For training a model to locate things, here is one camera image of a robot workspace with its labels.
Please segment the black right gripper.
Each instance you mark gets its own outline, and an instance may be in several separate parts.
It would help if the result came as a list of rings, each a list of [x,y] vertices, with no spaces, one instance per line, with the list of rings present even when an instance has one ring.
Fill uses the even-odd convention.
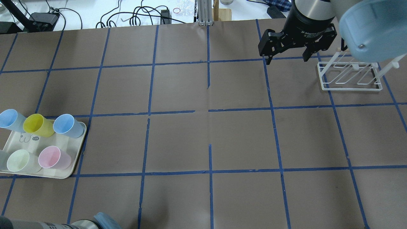
[[[259,55],[270,65],[273,57],[293,48],[306,46],[302,54],[307,62],[312,54],[327,51],[337,36],[332,21],[335,17],[330,0],[293,0],[281,32],[266,29],[258,44]]]

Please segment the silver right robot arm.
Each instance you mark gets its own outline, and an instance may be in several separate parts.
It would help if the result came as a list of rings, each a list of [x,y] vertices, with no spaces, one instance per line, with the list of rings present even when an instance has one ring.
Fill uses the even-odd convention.
[[[339,34],[359,61],[381,62],[406,54],[405,0],[293,0],[280,32],[264,31],[259,55],[270,64],[291,48],[305,47],[303,60],[330,48]]]

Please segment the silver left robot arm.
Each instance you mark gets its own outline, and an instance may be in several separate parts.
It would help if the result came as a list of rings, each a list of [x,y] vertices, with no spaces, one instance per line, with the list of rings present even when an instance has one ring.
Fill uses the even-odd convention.
[[[99,212],[92,219],[82,219],[73,223],[51,223],[27,221],[0,217],[1,229],[122,229],[119,223],[108,214]]]

